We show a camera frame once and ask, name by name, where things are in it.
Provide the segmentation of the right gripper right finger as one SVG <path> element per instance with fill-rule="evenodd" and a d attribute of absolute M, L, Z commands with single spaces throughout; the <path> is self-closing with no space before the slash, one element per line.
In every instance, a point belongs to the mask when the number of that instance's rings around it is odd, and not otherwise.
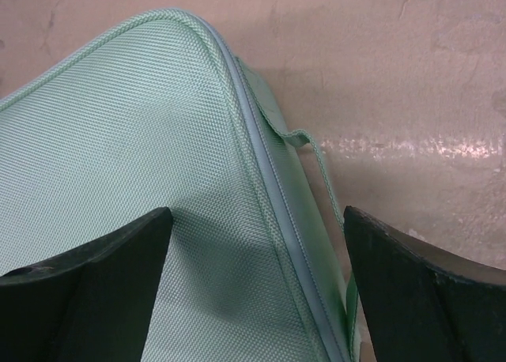
<path fill-rule="evenodd" d="M 505 272 L 344 211 L 345 238 L 378 361 L 503 361 Z"/>

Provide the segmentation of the mint green medicine case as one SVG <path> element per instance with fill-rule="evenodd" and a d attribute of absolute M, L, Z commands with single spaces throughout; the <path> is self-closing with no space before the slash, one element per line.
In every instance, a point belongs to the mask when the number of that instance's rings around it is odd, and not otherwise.
<path fill-rule="evenodd" d="M 344 280 L 269 86 L 204 20 L 132 17 L 1 101 L 1 268 L 157 207 L 145 361 L 357 361 Z"/>

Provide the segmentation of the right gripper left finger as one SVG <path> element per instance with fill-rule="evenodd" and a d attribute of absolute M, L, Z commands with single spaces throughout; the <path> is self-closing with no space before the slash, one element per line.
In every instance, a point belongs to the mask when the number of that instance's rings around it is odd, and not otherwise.
<path fill-rule="evenodd" d="M 140 361 L 173 217 L 120 229 L 1 277 L 3 361 Z"/>

